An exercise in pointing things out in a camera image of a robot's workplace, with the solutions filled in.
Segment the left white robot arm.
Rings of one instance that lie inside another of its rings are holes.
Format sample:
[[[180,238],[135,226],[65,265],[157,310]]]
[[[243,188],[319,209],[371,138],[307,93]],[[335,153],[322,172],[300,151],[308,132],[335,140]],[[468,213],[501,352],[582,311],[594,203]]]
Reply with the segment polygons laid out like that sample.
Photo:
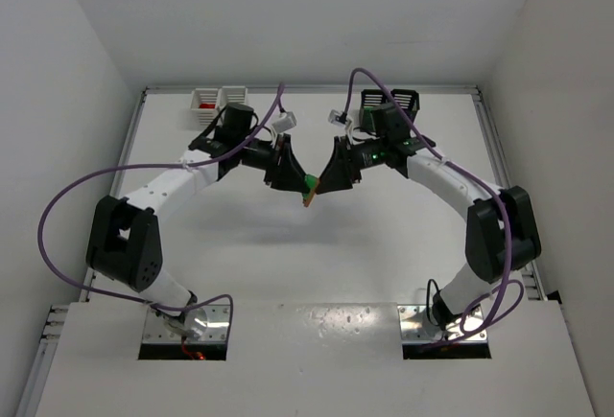
[[[168,169],[124,197],[106,196],[96,208],[86,262],[105,277],[139,293],[171,317],[181,317],[195,295],[163,267],[160,224],[192,197],[239,165],[264,172],[272,189],[307,195],[307,174],[297,162],[289,129],[293,113],[281,110],[272,122],[272,139],[252,137],[254,110],[228,104]]]

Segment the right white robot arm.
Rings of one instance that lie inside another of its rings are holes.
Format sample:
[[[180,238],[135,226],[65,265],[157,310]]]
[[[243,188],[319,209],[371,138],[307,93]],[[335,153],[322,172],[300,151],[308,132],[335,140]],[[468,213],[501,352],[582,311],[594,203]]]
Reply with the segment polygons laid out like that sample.
[[[434,141],[412,130],[413,116],[386,102],[367,111],[372,138],[334,142],[319,177],[317,194],[350,190],[369,168],[387,165],[438,196],[465,222],[465,263],[437,290],[429,315],[439,327],[465,317],[489,293],[500,293],[510,274],[541,253],[541,242],[526,190],[490,184],[437,152]]]

